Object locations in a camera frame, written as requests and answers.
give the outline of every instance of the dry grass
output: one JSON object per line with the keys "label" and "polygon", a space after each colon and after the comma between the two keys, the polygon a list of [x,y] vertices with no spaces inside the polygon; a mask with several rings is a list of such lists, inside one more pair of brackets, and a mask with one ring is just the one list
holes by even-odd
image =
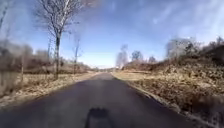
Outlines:
{"label": "dry grass", "polygon": [[53,81],[51,75],[24,75],[23,85],[14,90],[11,94],[6,95],[0,99],[0,108],[4,108],[8,105],[16,106],[25,101],[49,94],[53,91],[61,89],[62,87],[85,80],[94,75],[96,75],[96,73],[77,75],[63,74],[59,75],[59,79],[56,81]]}
{"label": "dry grass", "polygon": [[119,72],[113,75],[174,111],[199,118],[205,126],[223,126],[224,88],[217,84],[223,83],[222,79],[217,82],[180,73]]}
{"label": "dry grass", "polygon": [[15,72],[0,72],[0,97],[10,93],[16,87],[18,73]]}

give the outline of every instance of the hillside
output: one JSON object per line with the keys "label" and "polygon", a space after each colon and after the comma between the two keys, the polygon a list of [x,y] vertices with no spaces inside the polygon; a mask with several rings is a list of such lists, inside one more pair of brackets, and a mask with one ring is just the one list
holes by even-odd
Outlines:
{"label": "hillside", "polygon": [[205,126],[222,127],[223,48],[155,64],[132,62],[114,75]]}

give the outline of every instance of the road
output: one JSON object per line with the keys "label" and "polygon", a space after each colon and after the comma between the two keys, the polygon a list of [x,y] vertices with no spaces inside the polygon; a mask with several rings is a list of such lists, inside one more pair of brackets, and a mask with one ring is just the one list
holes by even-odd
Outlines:
{"label": "road", "polygon": [[0,128],[85,128],[87,120],[91,128],[192,127],[185,117],[105,73],[0,111]]}

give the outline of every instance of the blue sky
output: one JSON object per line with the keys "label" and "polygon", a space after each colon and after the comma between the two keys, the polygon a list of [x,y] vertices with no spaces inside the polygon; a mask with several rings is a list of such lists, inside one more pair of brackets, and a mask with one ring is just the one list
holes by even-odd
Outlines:
{"label": "blue sky", "polygon": [[[49,34],[37,27],[31,15],[33,0],[16,0],[5,26],[12,26],[10,38],[46,49]],[[174,37],[194,37],[208,43],[224,36],[223,0],[100,0],[96,8],[81,15],[80,61],[100,68],[113,67],[123,44],[129,57],[140,50],[144,58],[165,57],[165,45]],[[64,34],[60,53],[72,58],[73,38]]]}

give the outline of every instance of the tree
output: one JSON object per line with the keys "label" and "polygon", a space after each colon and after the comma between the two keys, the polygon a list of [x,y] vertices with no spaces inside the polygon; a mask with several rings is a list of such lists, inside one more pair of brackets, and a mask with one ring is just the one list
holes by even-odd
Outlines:
{"label": "tree", "polygon": [[71,24],[72,17],[87,3],[84,0],[38,0],[36,16],[55,37],[55,73],[58,79],[59,47],[62,33]]}
{"label": "tree", "polygon": [[172,39],[166,46],[167,57],[170,59],[178,58],[182,55],[192,55],[198,53],[200,44],[195,40],[177,38]]}
{"label": "tree", "polygon": [[75,31],[74,32],[74,47],[73,47],[73,53],[74,53],[74,64],[73,64],[73,73],[77,73],[78,70],[78,58],[81,56],[81,45],[80,45],[80,39],[81,35],[80,32]]}
{"label": "tree", "polygon": [[11,92],[17,79],[16,73],[12,72],[12,60],[12,54],[0,46],[0,96],[8,91]]}
{"label": "tree", "polygon": [[1,30],[1,28],[2,28],[2,24],[3,24],[3,21],[4,21],[4,19],[5,19],[5,16],[6,16],[6,13],[7,13],[7,11],[8,11],[8,8],[9,8],[9,1],[10,0],[5,0],[5,1],[1,1],[0,2],[0,6],[2,6],[1,8],[2,8],[2,10],[0,10],[1,12],[0,13],[2,13],[0,16],[0,30]]}
{"label": "tree", "polygon": [[119,69],[121,69],[128,62],[127,48],[127,45],[123,45],[121,47],[121,51],[117,55],[116,66]]}
{"label": "tree", "polygon": [[140,51],[134,51],[132,53],[132,61],[133,62],[142,62],[143,61],[143,55]]}
{"label": "tree", "polygon": [[149,57],[149,60],[148,60],[148,63],[150,63],[150,64],[154,64],[154,63],[156,63],[156,59],[155,59],[155,57],[150,56],[150,57]]}
{"label": "tree", "polygon": [[216,43],[217,43],[218,46],[224,45],[224,39],[222,37],[218,37],[216,39]]}

